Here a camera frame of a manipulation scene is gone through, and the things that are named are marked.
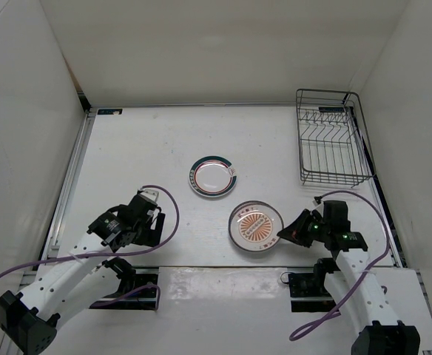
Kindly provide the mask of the green red rimmed plate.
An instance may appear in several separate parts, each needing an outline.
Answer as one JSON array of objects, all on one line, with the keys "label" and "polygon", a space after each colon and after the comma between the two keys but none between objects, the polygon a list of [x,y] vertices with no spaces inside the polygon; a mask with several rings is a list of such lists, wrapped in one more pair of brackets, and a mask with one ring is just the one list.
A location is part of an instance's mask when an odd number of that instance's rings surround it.
[{"label": "green red rimmed plate", "polygon": [[192,190],[204,198],[229,194],[237,184],[233,163],[221,156],[209,155],[195,161],[188,174]]}]

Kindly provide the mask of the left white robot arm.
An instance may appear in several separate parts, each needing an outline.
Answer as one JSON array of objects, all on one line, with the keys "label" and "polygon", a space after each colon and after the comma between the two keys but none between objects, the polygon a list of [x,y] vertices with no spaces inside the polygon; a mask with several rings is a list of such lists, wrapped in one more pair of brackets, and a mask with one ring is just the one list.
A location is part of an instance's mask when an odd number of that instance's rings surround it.
[{"label": "left white robot arm", "polygon": [[97,217],[62,263],[17,294],[0,297],[0,328],[23,354],[40,354],[65,322],[99,299],[126,296],[136,271],[116,252],[130,244],[156,246],[165,215],[158,192],[142,189],[126,205]]}]

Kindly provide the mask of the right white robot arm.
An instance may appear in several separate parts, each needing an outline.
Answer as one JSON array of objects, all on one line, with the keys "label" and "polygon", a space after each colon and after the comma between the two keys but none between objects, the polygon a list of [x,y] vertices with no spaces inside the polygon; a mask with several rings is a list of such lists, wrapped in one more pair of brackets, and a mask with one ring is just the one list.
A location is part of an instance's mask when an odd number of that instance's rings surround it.
[{"label": "right white robot arm", "polygon": [[326,200],[322,211],[303,210],[298,218],[278,232],[278,237],[306,248],[322,243],[330,251],[314,266],[311,286],[319,295],[331,295],[334,308],[324,320],[347,316],[357,334],[352,354],[417,354],[420,335],[406,325],[390,306],[377,276],[371,269],[363,236],[351,230],[348,205]]}]

